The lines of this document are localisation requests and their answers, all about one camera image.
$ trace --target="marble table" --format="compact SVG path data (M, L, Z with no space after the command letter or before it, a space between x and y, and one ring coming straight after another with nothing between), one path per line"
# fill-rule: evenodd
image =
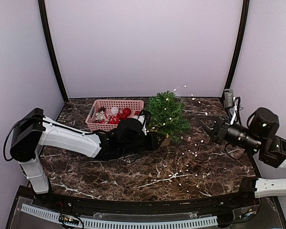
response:
M144 100L148 98L128 98ZM55 193L103 200L167 201L204 198L237 192L241 180L255 177L245 155L233 160L198 126L195 116L225 113L217 98L178 98L185 103L184 117L191 132L178 144L110 161L44 147L40 160ZM88 131L85 119L95 99L70 99L57 121Z

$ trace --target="robotic arm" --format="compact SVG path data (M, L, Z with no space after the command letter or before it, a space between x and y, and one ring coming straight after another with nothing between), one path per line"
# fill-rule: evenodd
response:
M270 110L258 108L248 118L248 128L231 123L222 115L198 115L196 120L214 142L222 144L225 140L252 155L259 151L260 161L275 168L286 168L286 140L276 136L279 120ZM241 189L254 192L256 198L286 196L286 179L247 178Z
M150 113L142 110L137 119L123 120L110 132L88 133L59 124L45 117L42 109L35 108L11 129L14 130L10 148L12 158L6 160L18 161L34 192L46 194L50 184L39 161L37 146L55 146L98 160L117 159L126 152L140 149L155 150L165 137L146 132L149 119Z

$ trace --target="white ornament ball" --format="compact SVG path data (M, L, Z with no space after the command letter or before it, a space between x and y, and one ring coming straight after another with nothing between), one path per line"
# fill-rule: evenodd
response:
M116 115L116 114L118 114L118 112L119 112L119 109L116 107L116 106L114 106L114 107L112 107L111 108L111 114L114 114L114 115Z

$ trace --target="pink basket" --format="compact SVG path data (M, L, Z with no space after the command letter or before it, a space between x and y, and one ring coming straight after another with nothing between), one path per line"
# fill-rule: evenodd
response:
M118 107L119 109L124 109L126 107L130 108L132 113L129 118L134 116L136 111L142 111L144 108L144 101L142 100L111 100L111 99L98 99L95 100L93 106L86 118L86 124L88 125L90 131L94 130L104 130L104 131L111 131L112 129L116 128L117 125L115 124L100 124L94 123L95 122L95 113L99 111L101 107L106 108L106 114L112 115L111 108Z

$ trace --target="white vent grille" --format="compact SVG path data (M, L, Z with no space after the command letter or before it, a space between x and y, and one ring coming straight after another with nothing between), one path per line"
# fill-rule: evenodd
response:
M39 217L41 219L45 219L47 221L59 223L58 212L41 209L27 204L22 205L21 211ZM88 219L85 217L81 217L81 220L84 222L85 229L196 229L218 225L216 216L202 219L190 219L157 223L104 221Z

